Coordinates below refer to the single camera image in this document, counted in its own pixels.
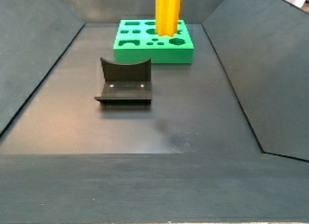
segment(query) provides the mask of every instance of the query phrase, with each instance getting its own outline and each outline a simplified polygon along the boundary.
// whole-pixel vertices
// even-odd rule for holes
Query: hole in foam block
[[[145,25],[155,25],[155,22],[145,22]]]
[[[124,25],[139,25],[139,22],[124,22]]]
[[[133,44],[135,46],[140,45],[140,41],[139,40],[120,40],[119,41],[119,46],[123,46],[125,44]]]
[[[168,40],[168,43],[172,45],[180,46],[186,43],[186,41],[179,39],[179,38],[174,38],[174,39]]]
[[[148,29],[145,32],[147,32],[148,34],[156,34],[155,29]]]

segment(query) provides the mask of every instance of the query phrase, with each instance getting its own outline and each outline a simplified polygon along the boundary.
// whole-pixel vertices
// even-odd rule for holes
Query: bin floor
[[[88,25],[0,144],[0,223],[307,222],[309,164],[259,152],[200,25],[192,65],[153,65],[151,107],[101,107]]]

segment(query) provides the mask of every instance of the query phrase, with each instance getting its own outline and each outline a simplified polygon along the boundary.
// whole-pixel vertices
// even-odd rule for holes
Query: black l-shaped holder
[[[100,58],[105,84],[101,102],[151,102],[151,59],[136,64],[117,64]]]

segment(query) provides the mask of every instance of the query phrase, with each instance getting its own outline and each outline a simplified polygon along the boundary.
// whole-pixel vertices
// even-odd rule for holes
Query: yellow cylinder
[[[178,32],[180,0],[155,0],[155,31],[159,36]]]

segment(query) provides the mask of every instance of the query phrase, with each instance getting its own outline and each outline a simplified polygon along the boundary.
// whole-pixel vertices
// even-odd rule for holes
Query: sloped side panel
[[[0,0],[0,133],[76,36],[60,0]]]
[[[309,14],[226,0],[203,28],[263,150],[309,160]]]

